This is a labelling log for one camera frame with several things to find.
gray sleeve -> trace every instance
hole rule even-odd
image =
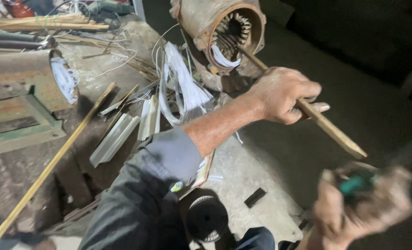
[[[79,249],[152,249],[163,197],[178,180],[193,180],[202,160],[180,128],[146,140],[103,194]]]

person's right hand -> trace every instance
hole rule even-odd
[[[409,196],[412,174],[401,166],[391,167],[379,176],[374,181],[373,190],[359,197],[361,201],[356,207],[345,206],[343,195],[336,188],[336,174],[343,176],[359,168],[374,167],[351,162],[334,172],[324,170],[322,173],[319,198],[314,204],[314,220],[317,234],[324,238],[324,249],[347,247],[352,241],[383,232],[412,214]]]
[[[294,108],[296,100],[304,98],[312,102],[321,90],[319,83],[310,81],[297,70],[271,67],[242,97],[258,101],[256,103],[260,105],[262,111],[260,119],[289,125],[308,118],[303,111]],[[324,102],[312,105],[319,112],[330,109],[330,105]]]

person's left hand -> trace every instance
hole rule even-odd
[[[335,178],[356,169],[375,167],[351,162],[336,171],[324,170],[322,173],[318,186],[319,198],[314,204],[314,220],[324,244],[344,248],[356,239],[383,232],[412,215],[409,195],[412,174],[401,166],[390,167],[385,174],[377,177],[373,190],[362,194],[355,207],[345,206]]]

white insulation strip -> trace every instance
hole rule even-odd
[[[161,112],[173,127],[178,127],[183,123],[192,121],[202,116],[208,108],[212,110],[212,95],[203,87],[194,83],[192,75],[189,73],[183,58],[177,47],[168,42],[164,46],[164,62],[160,79],[159,102]],[[167,82],[169,77],[177,81],[175,96],[177,99],[180,119],[176,118],[170,111],[166,98]]]
[[[76,85],[79,83],[79,77],[76,75],[75,70],[66,69],[64,65],[67,64],[67,62],[64,58],[60,57],[53,57],[50,60],[50,64],[59,90],[70,104],[75,103],[78,100],[78,96],[75,95],[74,91]]]
[[[242,61],[242,59],[239,58],[237,61],[231,62],[227,60],[226,57],[220,52],[220,49],[217,47],[217,45],[212,45],[211,48],[212,52],[214,53],[214,59],[222,66],[235,68]]]

fingernail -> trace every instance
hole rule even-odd
[[[323,181],[329,181],[331,182],[333,180],[333,173],[331,170],[324,169],[322,172],[322,175],[320,176],[320,179]]]
[[[329,109],[330,109],[330,105],[328,104],[320,106],[320,112],[327,111]]]

